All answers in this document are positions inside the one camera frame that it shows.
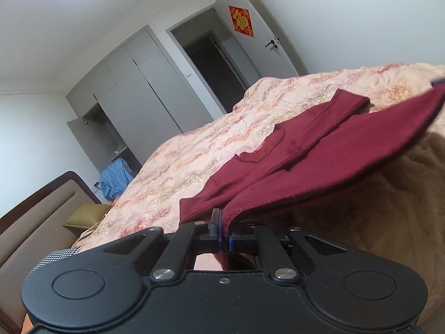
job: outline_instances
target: pink bedspread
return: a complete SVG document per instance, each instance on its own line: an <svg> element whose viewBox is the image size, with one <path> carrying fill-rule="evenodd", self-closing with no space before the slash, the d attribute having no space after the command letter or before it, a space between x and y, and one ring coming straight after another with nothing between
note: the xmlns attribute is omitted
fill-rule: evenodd
<svg viewBox="0 0 445 334"><path fill-rule="evenodd" d="M81 242L82 251L150 226L175 231L181 198L197 194L235 154L254 151L276 123L330 100L338 88L370 97L372 112L420 94L430 87L431 79L443 76L445 65L417 63L283 80L263 78L246 91L232 113L160 146L102 223ZM430 130L445 133L443 113ZM196 268L220 266L207 255L199 257Z"/></svg>

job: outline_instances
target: door handle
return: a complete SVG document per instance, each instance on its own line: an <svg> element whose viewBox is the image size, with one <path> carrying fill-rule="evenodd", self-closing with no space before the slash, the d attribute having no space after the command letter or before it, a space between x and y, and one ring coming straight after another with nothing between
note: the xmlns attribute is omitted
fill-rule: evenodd
<svg viewBox="0 0 445 334"><path fill-rule="evenodd" d="M269 44L267 44L266 46L265 46L265 48L267 48L269 45L273 45L273 47L275 48L275 49L278 49L278 45L277 44L275 44L275 40L271 40L271 42L269 43Z"/></svg>

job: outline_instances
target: blue cloth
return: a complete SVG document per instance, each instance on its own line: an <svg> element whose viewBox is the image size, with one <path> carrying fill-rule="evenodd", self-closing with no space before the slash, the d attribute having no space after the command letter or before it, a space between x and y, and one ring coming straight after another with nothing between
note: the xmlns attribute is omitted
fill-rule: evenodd
<svg viewBox="0 0 445 334"><path fill-rule="evenodd" d="M106 199L113 201L115 198L121 197L128 184L133 180L130 172L127 162L118 158L101 173L99 184Z"/></svg>

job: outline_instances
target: dark doorway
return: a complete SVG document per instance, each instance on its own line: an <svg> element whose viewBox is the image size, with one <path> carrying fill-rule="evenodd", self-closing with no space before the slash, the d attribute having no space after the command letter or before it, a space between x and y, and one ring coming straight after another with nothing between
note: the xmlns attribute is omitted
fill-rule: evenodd
<svg viewBox="0 0 445 334"><path fill-rule="evenodd" d="M184 47L227 112L244 97L246 91L230 61L210 36Z"/></svg>

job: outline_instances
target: black and white checkered fabric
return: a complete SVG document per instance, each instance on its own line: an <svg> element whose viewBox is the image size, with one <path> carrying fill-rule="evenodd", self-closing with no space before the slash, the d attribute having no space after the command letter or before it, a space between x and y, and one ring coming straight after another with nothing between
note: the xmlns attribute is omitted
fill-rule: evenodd
<svg viewBox="0 0 445 334"><path fill-rule="evenodd" d="M32 269L31 272L26 277L28 277L30 274L32 274L39 267L45 266L46 264L50 264L54 261L62 260L66 257L70 257L70 256L77 254L79 252L80 248L81 248L80 246L75 246L75 247L71 247L70 249L59 250L59 251L54 251L54 252L50 253L43 260L41 260L41 262L39 262L37 264L37 266L34 269Z"/></svg>

